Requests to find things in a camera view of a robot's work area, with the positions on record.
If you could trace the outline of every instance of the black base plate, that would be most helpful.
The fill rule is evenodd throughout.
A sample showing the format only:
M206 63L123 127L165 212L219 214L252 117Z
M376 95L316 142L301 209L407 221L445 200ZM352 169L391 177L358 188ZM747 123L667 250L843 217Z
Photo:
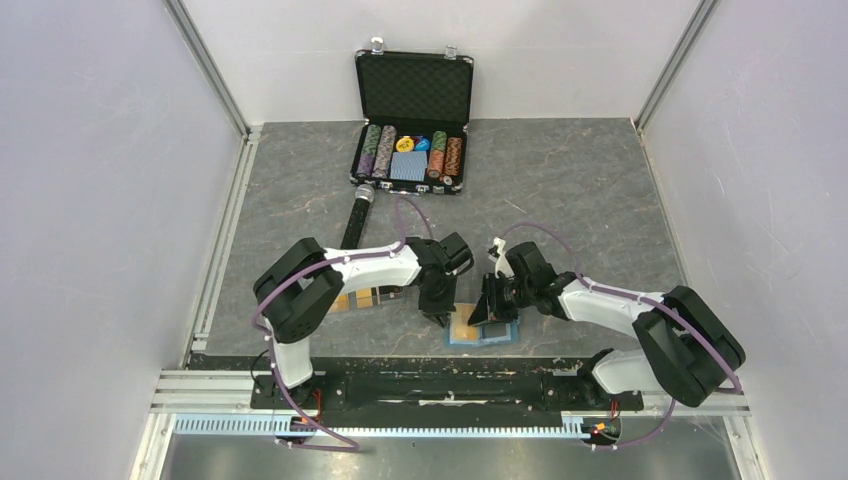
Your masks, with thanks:
M316 375L291 394L314 409L311 394L320 390L328 427L561 426L562 411L609 411L611 399L622 411L644 408L642 396L629 392L587 398L585 380L574 375L585 360L322 357L313 359ZM267 361L257 368L267 369ZM257 376L257 388L251 408L290 408L270 375Z

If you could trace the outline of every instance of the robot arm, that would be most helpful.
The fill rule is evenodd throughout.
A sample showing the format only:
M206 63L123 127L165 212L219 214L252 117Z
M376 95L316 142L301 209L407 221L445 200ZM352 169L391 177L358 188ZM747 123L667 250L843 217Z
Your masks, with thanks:
M307 275L308 284L301 281L284 290L263 311L266 326L274 332L274 353L286 387L312 377L309 336L339 295L389 285L418 286L418 306L424 316L441 326L447 324L455 308L456 277L474 265L465 240L453 233L441 242L412 237L402 249L397 250L398 246L335 250L305 238L256 281L253 291L261 303L296 273L321 261L336 260Z
M645 303L648 299L676 310L733 370L745 361L736 339L690 288L678 286L665 294L615 288L635 299L631 300L604 293L610 287L587 277L583 279L588 286L584 285L573 272L557 274L533 242L504 249L505 242L495 239L489 251L495 273L485 276L483 295L469 324L511 322L519 309L534 306L545 315L591 322L637 338L641 350L603 350L578 372L598 396L664 390L684 405L697 407L727 379L706 350L662 311Z

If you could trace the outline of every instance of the poker chip case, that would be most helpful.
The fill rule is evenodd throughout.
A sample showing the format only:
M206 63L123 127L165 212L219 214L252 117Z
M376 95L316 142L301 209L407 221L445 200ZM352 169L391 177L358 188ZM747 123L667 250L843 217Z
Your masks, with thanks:
M461 193L474 60L452 47L444 54L396 52L383 51L380 42L356 52L355 64L366 123L351 183L394 193Z

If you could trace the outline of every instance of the open case lid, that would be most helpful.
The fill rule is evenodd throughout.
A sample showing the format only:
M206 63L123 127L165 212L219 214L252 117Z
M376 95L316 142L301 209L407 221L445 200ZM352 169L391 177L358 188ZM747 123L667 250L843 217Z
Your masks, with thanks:
M356 75L365 118L465 126L474 60L441 54L360 50Z

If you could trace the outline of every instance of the yellow poker chip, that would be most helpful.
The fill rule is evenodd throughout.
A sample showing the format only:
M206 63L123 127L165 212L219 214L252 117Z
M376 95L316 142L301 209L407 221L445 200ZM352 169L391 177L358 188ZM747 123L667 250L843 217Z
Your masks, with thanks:
M409 137L403 137L398 140L398 152L411 152L415 148L415 140Z

